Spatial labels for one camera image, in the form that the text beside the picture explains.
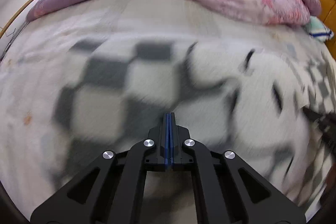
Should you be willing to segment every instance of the black square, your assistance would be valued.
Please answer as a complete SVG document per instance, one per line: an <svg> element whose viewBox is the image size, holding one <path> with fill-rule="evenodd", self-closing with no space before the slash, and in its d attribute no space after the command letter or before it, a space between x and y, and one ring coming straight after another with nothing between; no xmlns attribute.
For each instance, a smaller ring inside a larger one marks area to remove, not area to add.
<svg viewBox="0 0 336 224"><path fill-rule="evenodd" d="M319 82L318 83L322 98L326 98L329 95L329 91L327 89L327 86L325 85L324 82Z"/></svg>
<svg viewBox="0 0 336 224"><path fill-rule="evenodd" d="M320 74L323 78L327 77L327 65L324 63L320 63L316 68L319 70Z"/></svg>
<svg viewBox="0 0 336 224"><path fill-rule="evenodd" d="M94 52L102 42L90 42L88 40L78 41L75 45L70 48L71 50L85 51L85 52Z"/></svg>
<svg viewBox="0 0 336 224"><path fill-rule="evenodd" d="M310 68L310 67L306 67L306 71L307 71L308 74L310 75L311 81L312 81L313 83L316 83L316 80L315 80L315 77L314 77L313 72L311 71L311 68Z"/></svg>
<svg viewBox="0 0 336 224"><path fill-rule="evenodd" d="M308 95L309 95L309 105L310 107L314 107L316 104L316 95L311 91L308 87Z"/></svg>
<svg viewBox="0 0 336 224"><path fill-rule="evenodd" d="M54 119L56 122L67 130L69 130L71 126L75 93L76 89L64 87L58 97L54 111Z"/></svg>
<svg viewBox="0 0 336 224"><path fill-rule="evenodd" d="M121 61L92 58L85 69L83 84L120 90L125 86L127 66Z"/></svg>
<svg viewBox="0 0 336 224"><path fill-rule="evenodd" d="M107 150L113 150L113 145L74 138L68 151L65 175L73 177Z"/></svg>
<svg viewBox="0 0 336 224"><path fill-rule="evenodd" d="M140 42L136 46L137 58L144 60L169 61L171 52L171 43Z"/></svg>
<svg viewBox="0 0 336 224"><path fill-rule="evenodd" d="M303 182L302 182L303 187L313 179L314 169L315 169L314 162L312 162L312 163L310 163L310 165L308 166L308 168L306 169L306 172L304 174Z"/></svg>
<svg viewBox="0 0 336 224"><path fill-rule="evenodd" d="M127 99L127 117L123 125L123 136L134 143L146 138L149 129L159 126L163 121L163 114L168 109L135 98Z"/></svg>
<svg viewBox="0 0 336 224"><path fill-rule="evenodd" d="M322 182L322 166L320 171L316 174L316 176L313 179L312 193L315 191L318 185L320 185L321 182Z"/></svg>

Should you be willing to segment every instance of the bed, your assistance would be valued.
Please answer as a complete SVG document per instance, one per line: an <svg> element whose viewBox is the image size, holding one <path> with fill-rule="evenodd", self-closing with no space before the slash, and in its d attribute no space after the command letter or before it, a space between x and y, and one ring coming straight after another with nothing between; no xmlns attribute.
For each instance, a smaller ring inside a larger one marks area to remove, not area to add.
<svg viewBox="0 0 336 224"><path fill-rule="evenodd" d="M193 138L214 149L223 149L214 145L218 142L237 151L308 216L333 159L321 133L294 106L286 113L281 108L290 96L293 100L290 92L303 89L299 106L334 111L334 41L327 46L301 27L237 22L193 0L88 0L45 15L21 31L1 62L1 183L29 219L98 154L110 147L129 149L163 112L173 111L177 124L189 128ZM277 85L271 73L281 75ZM225 95L216 88L224 76ZM249 88L260 86L253 92ZM280 114L277 107L265 114L253 105L260 100L269 107L272 87L283 95ZM235 106L239 134L230 135L233 125L222 122L230 107L218 102L224 98L230 105L237 89L245 99ZM314 99L309 89L315 90ZM290 127L272 132L271 126L286 123ZM197 133L211 125L216 142ZM247 128L273 137L250 138ZM222 141L222 135L233 141ZM196 214L184 218L194 212L188 178L162 180L148 177L143 210L157 213L143 221L196 223ZM154 193L159 182L169 187Z"/></svg>

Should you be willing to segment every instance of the checkered pattern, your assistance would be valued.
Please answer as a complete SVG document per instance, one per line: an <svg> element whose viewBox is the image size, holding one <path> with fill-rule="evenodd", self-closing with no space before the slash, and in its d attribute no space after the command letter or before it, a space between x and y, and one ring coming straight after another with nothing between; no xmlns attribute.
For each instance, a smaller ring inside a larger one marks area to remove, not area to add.
<svg viewBox="0 0 336 224"><path fill-rule="evenodd" d="M58 124L72 135L64 177L75 175L101 151L111 147L116 152L129 149L145 138L149 128L157 126L167 111L174 110L181 117L190 111L191 106L195 110L190 117L191 131L194 126L201 126L200 118L214 118L213 124L217 124L214 130L210 129L210 137L213 137L216 129L227 127L225 122L218 126L216 118L216 115L223 114L220 87L224 83L219 82L220 85L206 89L193 87L185 66L189 46L165 41L129 41L118 46L109 41L80 41L70 49L64 87L54 112ZM323 103L324 109L329 109L330 102L332 105L331 92L322 68L321 64L313 66L311 63L307 67L310 75L315 77L317 91L312 92L314 101L311 103L318 106ZM274 115L279 117L276 107ZM219 130L219 135L224 135L223 132ZM223 140L228 143L232 141L234 139ZM318 141L320 139L311 140L310 145L316 146ZM216 143L209 141L209 145L216 146ZM286 166L289 169L292 163L290 159L294 157L288 145L272 147L267 152L271 160L267 160L268 167L264 174L268 179L280 174L285 164L289 164ZM249 146L246 149L256 150ZM263 162L265 159L257 157L254 160ZM321 189L330 163L330 155L320 143L311 157L302 186L288 192L288 196L296 203L307 206Z"/></svg>
<svg viewBox="0 0 336 224"><path fill-rule="evenodd" d="M314 90L308 88L310 108L319 113L335 112L336 101L333 96L334 87L328 80L328 63L324 60L310 60L306 70L314 87ZM292 196L292 200L304 210L308 209L320 192L333 164L330 150L322 142L321 137L322 133L312 127L309 142L309 166L306 169L304 181L299 186L298 195Z"/></svg>
<svg viewBox="0 0 336 224"><path fill-rule="evenodd" d="M54 112L73 137L67 176L107 147L129 149L158 125L181 94L173 55L171 42L129 42L116 50L109 41L80 41L69 50Z"/></svg>

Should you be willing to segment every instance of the silver bolt head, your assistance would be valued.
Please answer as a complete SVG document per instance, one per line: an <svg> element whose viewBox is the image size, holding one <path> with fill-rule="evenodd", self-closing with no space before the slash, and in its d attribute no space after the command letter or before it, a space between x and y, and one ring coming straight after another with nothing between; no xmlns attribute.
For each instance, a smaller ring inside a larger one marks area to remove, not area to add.
<svg viewBox="0 0 336 224"><path fill-rule="evenodd" d="M147 147L151 147L151 146L154 145L154 141L153 141L153 140L150 140L150 139L145 140L145 141L143 142L143 145L144 145L144 146L147 146Z"/></svg>
<svg viewBox="0 0 336 224"><path fill-rule="evenodd" d="M233 159L233 158L236 156L236 154L235 154L234 152L232 152L232 151L226 151L226 152L224 153L224 156L225 156L225 158L227 158L227 159Z"/></svg>
<svg viewBox="0 0 336 224"><path fill-rule="evenodd" d="M195 141L192 140L192 139L187 139L187 140L184 141L184 144L186 146L194 146L195 145Z"/></svg>
<svg viewBox="0 0 336 224"><path fill-rule="evenodd" d="M113 158L113 156L114 156L114 153L112 151L105 151L103 153L103 158L107 160Z"/></svg>

